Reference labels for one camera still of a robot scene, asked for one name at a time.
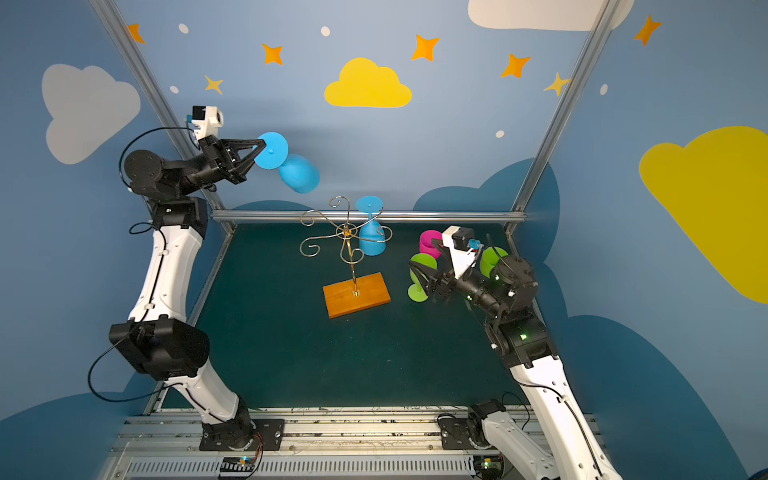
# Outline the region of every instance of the robotic arm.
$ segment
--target robotic arm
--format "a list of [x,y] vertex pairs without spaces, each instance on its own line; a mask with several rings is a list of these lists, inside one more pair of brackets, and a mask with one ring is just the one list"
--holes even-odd
[[[194,258],[208,224],[205,200],[188,197],[216,182],[246,180],[263,140],[220,140],[223,116],[216,107],[194,107],[192,123],[201,153],[168,161],[150,151],[125,161],[130,189],[149,200],[154,245],[144,286],[126,323],[111,327],[109,340],[139,373],[173,386],[200,413],[200,450],[254,450],[254,426],[245,402],[229,390],[210,364],[207,335],[187,325],[185,303]],[[250,152],[240,158],[239,151]]]
[[428,295],[449,300],[458,293],[486,313],[491,348],[530,400],[554,458],[516,427],[495,401],[470,409],[472,441],[480,448],[496,447],[526,480],[621,480],[587,427],[558,351],[533,311],[538,283],[531,264],[500,256],[485,278],[472,268],[483,247],[474,235],[469,228],[449,227],[433,245],[451,266],[438,270],[411,261],[411,271]]

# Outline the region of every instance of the wooden base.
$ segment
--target wooden base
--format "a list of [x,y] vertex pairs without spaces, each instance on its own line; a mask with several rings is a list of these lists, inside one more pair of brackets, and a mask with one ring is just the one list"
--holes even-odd
[[392,301],[381,273],[373,273],[358,278],[357,290],[360,291],[360,294],[355,296],[355,285],[352,280],[325,285],[323,293],[326,296],[328,317],[336,318]]

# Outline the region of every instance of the white cloud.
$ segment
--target white cloud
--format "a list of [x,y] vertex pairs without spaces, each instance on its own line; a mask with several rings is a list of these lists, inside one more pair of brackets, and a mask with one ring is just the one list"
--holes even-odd
[[[629,14],[634,0],[622,0],[611,28]],[[469,0],[469,18],[486,28],[589,31],[603,0]]]
[[141,99],[133,85],[90,66],[51,65],[43,74],[43,100],[53,117],[45,140],[63,164],[76,164],[133,120]]

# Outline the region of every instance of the orange star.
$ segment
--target orange star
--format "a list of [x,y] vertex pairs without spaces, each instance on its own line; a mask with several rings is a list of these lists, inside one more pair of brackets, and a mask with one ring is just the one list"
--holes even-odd
[[219,88],[219,85],[221,85],[221,82],[223,80],[213,81],[210,78],[208,78],[208,75],[204,75],[204,77],[205,77],[206,80],[208,80],[208,86],[205,87],[205,89],[206,90],[215,90],[215,91],[219,92],[219,95],[222,95],[221,89]]
[[514,55],[509,55],[509,65],[507,65],[507,69],[502,73],[502,78],[508,77],[509,75],[514,75],[515,77],[520,78],[520,75],[523,74],[523,67],[530,59],[531,57],[517,58]]
[[276,63],[278,65],[282,65],[283,61],[280,60],[280,50],[283,50],[283,47],[267,47],[266,44],[261,44],[262,47],[264,47],[264,51],[266,52],[266,58],[264,59],[264,64],[268,63]]
[[144,43],[144,39],[141,37],[141,35],[139,35],[139,24],[138,23],[134,23],[133,25],[129,25],[128,26],[128,31],[131,33],[131,37],[133,37],[135,41],[137,41],[139,43]]
[[439,40],[439,38],[425,40],[424,38],[421,38],[417,35],[416,51],[413,52],[413,57],[411,60],[416,60],[417,58],[426,58],[427,60],[432,61],[432,49],[435,48],[435,45],[437,45]]
[[637,34],[637,36],[634,38],[635,40],[642,40],[643,46],[648,45],[648,39],[650,38],[651,34],[653,34],[657,28],[661,26],[661,23],[656,23],[653,20],[650,19],[650,15],[648,15],[648,20],[645,21],[645,25],[643,25],[643,29],[640,30],[640,33]]
[[554,83],[546,87],[544,91],[554,90],[554,92],[558,94],[558,97],[559,97],[563,86],[567,84],[569,81],[571,81],[570,78],[566,78],[565,80],[563,80],[562,78],[560,78],[560,72],[557,72],[554,74]]

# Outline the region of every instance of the ventilation grille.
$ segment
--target ventilation grille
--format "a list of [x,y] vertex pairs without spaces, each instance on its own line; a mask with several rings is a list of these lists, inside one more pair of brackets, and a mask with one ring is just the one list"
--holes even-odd
[[253,476],[467,474],[475,474],[471,456],[393,455],[369,457],[351,455],[304,458],[265,457],[259,471]]
[[[134,457],[128,478],[221,478],[239,477],[242,472],[223,472],[219,458]],[[266,456],[255,477],[474,475],[470,455],[328,455]]]
[[216,478],[221,467],[218,458],[134,457],[127,478]]

